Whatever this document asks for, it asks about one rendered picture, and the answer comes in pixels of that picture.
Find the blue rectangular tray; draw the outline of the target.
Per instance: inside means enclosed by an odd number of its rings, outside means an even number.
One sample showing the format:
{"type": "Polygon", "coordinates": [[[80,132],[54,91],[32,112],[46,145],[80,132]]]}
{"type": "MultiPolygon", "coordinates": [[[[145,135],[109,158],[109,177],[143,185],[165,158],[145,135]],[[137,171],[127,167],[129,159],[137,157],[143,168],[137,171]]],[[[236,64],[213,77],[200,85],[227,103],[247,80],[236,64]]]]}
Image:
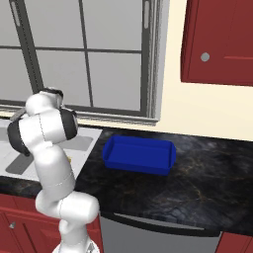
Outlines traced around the blue rectangular tray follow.
{"type": "Polygon", "coordinates": [[[176,161],[176,147],[169,140],[113,135],[102,157],[110,169],[166,176],[176,161]]]}

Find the grey steel sink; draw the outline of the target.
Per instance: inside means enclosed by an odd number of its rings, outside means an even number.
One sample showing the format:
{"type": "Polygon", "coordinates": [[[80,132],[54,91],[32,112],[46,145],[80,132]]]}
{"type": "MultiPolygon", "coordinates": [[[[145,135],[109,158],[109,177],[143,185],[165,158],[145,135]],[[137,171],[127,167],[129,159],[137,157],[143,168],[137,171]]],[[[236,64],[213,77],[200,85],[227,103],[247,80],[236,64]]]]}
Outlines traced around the grey steel sink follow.
{"type": "MultiPolygon", "coordinates": [[[[9,143],[7,136],[9,123],[9,120],[0,119],[0,176],[38,182],[33,156],[26,157],[14,150],[9,143]]],[[[98,128],[80,127],[73,139],[59,144],[70,158],[74,177],[80,174],[101,133],[98,128]]]]}

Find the grey framed window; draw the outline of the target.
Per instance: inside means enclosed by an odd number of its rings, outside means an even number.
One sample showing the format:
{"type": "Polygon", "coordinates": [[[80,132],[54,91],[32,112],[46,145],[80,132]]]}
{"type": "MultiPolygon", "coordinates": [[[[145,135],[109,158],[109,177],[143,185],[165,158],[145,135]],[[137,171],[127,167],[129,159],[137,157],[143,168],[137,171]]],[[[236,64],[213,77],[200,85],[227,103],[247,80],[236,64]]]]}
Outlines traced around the grey framed window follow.
{"type": "Polygon", "coordinates": [[[170,0],[0,0],[0,111],[45,87],[82,119],[161,115],[170,0]]]}

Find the grey dishwasher front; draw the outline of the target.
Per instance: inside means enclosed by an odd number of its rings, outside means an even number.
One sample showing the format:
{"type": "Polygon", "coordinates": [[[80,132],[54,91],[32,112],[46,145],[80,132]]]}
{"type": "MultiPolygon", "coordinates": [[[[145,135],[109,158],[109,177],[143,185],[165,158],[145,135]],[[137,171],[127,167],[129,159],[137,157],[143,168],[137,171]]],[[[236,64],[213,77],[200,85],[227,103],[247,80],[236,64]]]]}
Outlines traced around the grey dishwasher front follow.
{"type": "Polygon", "coordinates": [[[105,253],[214,253],[219,231],[167,227],[102,211],[105,253]]]}

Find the red narrow base cupboard door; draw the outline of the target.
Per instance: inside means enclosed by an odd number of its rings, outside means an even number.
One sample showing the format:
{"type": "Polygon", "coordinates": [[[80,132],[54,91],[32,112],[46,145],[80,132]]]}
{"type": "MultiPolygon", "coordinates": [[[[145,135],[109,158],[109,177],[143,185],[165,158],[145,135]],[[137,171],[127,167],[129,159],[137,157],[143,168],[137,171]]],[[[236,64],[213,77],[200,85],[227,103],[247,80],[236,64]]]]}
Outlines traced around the red narrow base cupboard door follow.
{"type": "Polygon", "coordinates": [[[224,232],[214,253],[253,253],[253,236],[224,232]]]}

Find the red wall cupboard door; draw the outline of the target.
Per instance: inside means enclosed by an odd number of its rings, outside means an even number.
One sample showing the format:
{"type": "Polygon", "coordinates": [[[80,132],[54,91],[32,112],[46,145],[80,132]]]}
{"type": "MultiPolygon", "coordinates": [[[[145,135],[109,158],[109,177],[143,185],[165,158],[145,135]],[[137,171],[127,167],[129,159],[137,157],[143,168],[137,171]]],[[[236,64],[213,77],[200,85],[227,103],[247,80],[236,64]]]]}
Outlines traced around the red wall cupboard door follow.
{"type": "Polygon", "coordinates": [[[253,87],[253,0],[187,0],[181,80],[253,87]]]}

